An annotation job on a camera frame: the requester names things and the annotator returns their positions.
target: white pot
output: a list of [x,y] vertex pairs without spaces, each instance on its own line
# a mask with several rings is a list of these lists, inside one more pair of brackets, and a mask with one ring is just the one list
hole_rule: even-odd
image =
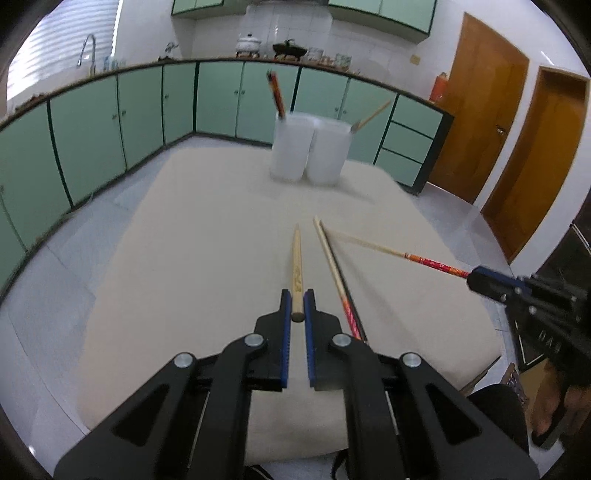
[[261,47],[261,40],[256,37],[253,37],[251,33],[249,33],[246,37],[241,37],[238,39],[238,43],[236,44],[236,51],[259,51]]

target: tiled floor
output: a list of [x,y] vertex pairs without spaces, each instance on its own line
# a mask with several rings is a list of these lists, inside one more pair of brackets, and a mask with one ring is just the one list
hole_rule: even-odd
[[[176,148],[236,145],[192,138]],[[74,375],[86,321],[109,260],[135,209],[171,151],[162,153],[92,199],[31,260],[0,307],[0,404],[26,445],[51,473],[87,429],[76,413]],[[511,274],[503,253],[476,208],[430,184],[412,197],[466,270],[486,265]],[[502,309],[483,299],[503,340],[501,360],[478,384],[497,383],[515,362]],[[532,456],[542,470],[559,450]],[[277,480],[329,479],[331,456],[268,466]]]

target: window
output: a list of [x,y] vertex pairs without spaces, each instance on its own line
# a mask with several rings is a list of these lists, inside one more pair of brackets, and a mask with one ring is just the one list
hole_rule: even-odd
[[[96,63],[115,51],[123,0],[63,0],[44,17],[19,49],[8,70],[7,98],[55,73],[76,67],[86,36],[96,37]],[[89,59],[92,42],[86,46]]]

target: faucet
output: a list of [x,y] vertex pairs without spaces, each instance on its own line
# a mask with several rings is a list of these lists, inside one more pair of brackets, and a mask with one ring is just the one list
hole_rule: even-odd
[[92,77],[96,73],[96,37],[94,34],[91,33],[85,38],[84,44],[82,45],[82,51],[80,52],[80,58],[78,59],[78,65],[76,67],[80,68],[82,66],[82,57],[84,55],[84,49],[86,48],[86,43],[88,42],[89,38],[92,39],[92,59],[90,61],[90,76]]

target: metal screw head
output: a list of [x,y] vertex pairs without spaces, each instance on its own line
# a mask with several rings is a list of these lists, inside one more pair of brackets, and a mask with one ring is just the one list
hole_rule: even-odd
[[259,333],[249,333],[244,337],[244,343],[248,346],[261,346],[265,339]]
[[410,368],[417,368],[421,364],[421,357],[416,353],[405,353],[402,356],[402,363]]
[[193,357],[190,353],[180,353],[174,357],[174,364],[179,368],[187,368],[193,363]]
[[344,333],[337,333],[333,337],[333,343],[336,346],[349,346],[349,345],[351,345],[351,337],[349,335],[344,334]]

